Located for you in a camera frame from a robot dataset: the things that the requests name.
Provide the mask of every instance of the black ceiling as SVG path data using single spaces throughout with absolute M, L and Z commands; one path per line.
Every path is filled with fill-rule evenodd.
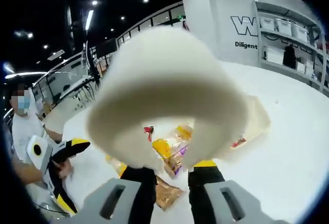
M 65 36 L 65 6 L 74 3 L 86 11 L 91 8 L 91 0 L 8 0 L 6 18 L 10 32 L 4 60 L 9 61 L 17 72 L 32 70 L 48 70 L 59 61 L 50 62 L 47 58 L 52 52 L 67 48 Z M 90 39 L 93 44 L 105 37 L 117 37 L 129 27 L 156 12 L 180 0 L 150 0 L 144 4 L 142 0 L 98 0 L 100 5 L 90 27 Z M 313 7 L 321 8 L 321 0 L 307 0 Z M 33 39 L 22 39 L 14 35 L 15 30 L 33 33 Z

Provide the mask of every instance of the blue face mask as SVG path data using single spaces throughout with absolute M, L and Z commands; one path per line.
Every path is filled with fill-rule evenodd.
M 17 97 L 17 108 L 20 114 L 26 114 L 27 110 L 30 107 L 30 97 L 28 96 L 19 96 Z

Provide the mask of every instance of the white sponge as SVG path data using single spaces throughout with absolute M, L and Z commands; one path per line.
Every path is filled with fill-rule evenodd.
M 110 156 L 131 167 L 162 170 L 143 133 L 143 121 L 194 117 L 190 168 L 229 149 L 247 121 L 245 95 L 191 33 L 157 27 L 123 44 L 91 108 L 88 132 Z

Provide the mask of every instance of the human hand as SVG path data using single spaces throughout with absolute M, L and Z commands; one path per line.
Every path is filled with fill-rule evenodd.
M 65 179 L 72 172 L 72 166 L 69 159 L 67 159 L 63 163 L 56 163 L 56 162 L 53 163 L 59 169 L 58 176 L 61 179 Z

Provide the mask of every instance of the man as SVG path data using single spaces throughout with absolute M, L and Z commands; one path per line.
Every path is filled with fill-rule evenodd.
M 32 164 L 26 148 L 33 135 L 46 139 L 50 144 L 60 143 L 62 134 L 53 132 L 45 127 L 36 114 L 30 110 L 30 95 L 24 84 L 19 84 L 13 89 L 10 104 L 14 110 L 12 119 L 12 138 L 16 155 L 19 160 L 13 158 L 13 166 L 17 175 L 24 184 L 42 181 L 41 172 Z M 62 164 L 56 164 L 59 168 L 59 176 L 63 179 L 71 172 L 69 160 Z

